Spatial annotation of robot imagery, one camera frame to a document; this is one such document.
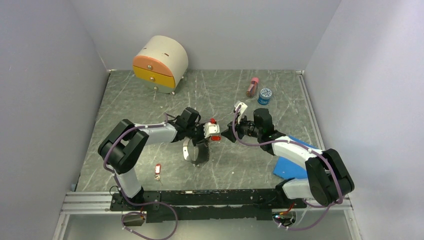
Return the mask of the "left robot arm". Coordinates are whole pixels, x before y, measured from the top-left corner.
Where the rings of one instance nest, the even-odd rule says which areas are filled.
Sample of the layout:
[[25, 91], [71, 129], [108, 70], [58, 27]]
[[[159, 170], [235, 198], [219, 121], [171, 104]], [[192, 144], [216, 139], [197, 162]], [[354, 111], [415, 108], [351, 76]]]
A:
[[209, 141], [218, 137], [220, 127], [214, 119], [200, 122], [199, 112], [186, 107], [182, 114], [166, 114], [165, 121], [156, 124], [135, 124], [121, 120], [98, 147], [103, 167], [112, 173], [123, 203], [130, 210], [139, 209], [144, 200], [144, 189], [135, 172], [136, 163], [147, 145], [184, 141], [194, 147], [183, 148], [186, 161], [197, 166], [209, 160]]

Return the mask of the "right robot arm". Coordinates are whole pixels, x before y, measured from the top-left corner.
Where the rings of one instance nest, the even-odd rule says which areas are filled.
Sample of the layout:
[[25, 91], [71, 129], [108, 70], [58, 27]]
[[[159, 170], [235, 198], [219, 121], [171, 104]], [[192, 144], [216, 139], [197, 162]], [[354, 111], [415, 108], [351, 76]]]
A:
[[278, 206], [286, 208], [295, 199], [312, 199], [324, 207], [341, 204], [344, 196], [355, 189], [337, 150], [307, 146], [276, 130], [267, 108], [257, 108], [253, 120], [248, 120], [245, 107], [243, 103], [234, 107], [233, 120], [221, 135], [233, 143], [259, 147], [270, 155], [285, 158], [306, 171], [306, 178], [287, 178], [276, 186]]

